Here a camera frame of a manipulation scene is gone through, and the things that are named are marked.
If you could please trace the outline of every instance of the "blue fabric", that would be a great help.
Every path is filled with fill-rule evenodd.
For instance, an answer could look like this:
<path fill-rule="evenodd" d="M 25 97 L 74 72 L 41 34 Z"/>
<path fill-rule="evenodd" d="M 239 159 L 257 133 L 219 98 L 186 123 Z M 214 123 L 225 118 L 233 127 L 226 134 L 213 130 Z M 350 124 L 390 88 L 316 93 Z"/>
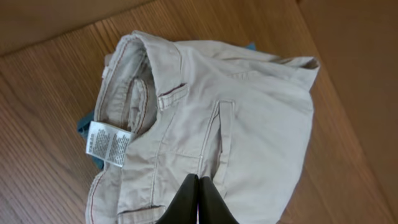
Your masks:
<path fill-rule="evenodd" d="M 249 50 L 256 50 L 256 45 L 254 43 L 250 43 L 249 45 L 246 46 L 246 48 L 249 49 Z M 93 121 L 93 120 L 94 120 L 94 111 L 90 112 L 84 118 L 79 120 L 79 122 L 77 122 L 77 132 L 86 141 L 87 141 L 87 137 L 88 137 L 88 130 L 90 128 L 90 122 Z M 99 169 L 103 169 L 104 168 L 104 161 L 102 161 L 101 159 L 98 159 L 97 157 L 93 157 L 92 156 L 92 158 L 93 158 L 93 161 L 94 161 L 95 165 Z"/>

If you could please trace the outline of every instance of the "clothing label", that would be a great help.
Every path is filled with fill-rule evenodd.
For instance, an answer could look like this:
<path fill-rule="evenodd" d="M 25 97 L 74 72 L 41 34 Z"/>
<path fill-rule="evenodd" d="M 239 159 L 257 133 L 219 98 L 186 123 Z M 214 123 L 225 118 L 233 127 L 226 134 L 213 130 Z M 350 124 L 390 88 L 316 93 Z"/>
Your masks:
<path fill-rule="evenodd" d="M 118 167 L 134 134 L 109 124 L 92 121 L 88 130 L 86 153 Z"/>

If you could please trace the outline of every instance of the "black object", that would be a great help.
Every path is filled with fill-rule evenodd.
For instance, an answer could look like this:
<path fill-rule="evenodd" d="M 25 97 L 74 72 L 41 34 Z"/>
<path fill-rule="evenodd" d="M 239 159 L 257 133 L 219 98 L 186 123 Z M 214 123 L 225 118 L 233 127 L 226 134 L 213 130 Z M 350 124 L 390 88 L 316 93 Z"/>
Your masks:
<path fill-rule="evenodd" d="M 237 224 L 209 177 L 188 174 L 156 224 Z"/>

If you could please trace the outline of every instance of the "white tag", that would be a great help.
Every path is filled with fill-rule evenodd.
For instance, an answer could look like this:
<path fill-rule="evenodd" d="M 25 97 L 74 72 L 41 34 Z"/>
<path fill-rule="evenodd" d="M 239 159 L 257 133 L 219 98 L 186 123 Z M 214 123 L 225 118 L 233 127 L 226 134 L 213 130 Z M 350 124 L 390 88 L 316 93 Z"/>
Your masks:
<path fill-rule="evenodd" d="M 92 121 L 88 130 L 86 153 L 118 167 L 134 134 L 109 124 Z"/>

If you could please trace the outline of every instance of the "white jeans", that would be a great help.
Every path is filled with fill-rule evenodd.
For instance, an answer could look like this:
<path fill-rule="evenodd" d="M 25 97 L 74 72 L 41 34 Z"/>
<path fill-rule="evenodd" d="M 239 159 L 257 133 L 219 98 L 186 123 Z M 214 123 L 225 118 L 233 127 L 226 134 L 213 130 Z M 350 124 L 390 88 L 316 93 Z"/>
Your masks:
<path fill-rule="evenodd" d="M 318 64 L 215 41 L 124 36 L 95 120 L 136 134 L 93 181 L 87 223 L 154 223 L 187 174 L 209 176 L 240 223 L 276 223 L 300 177 Z"/>

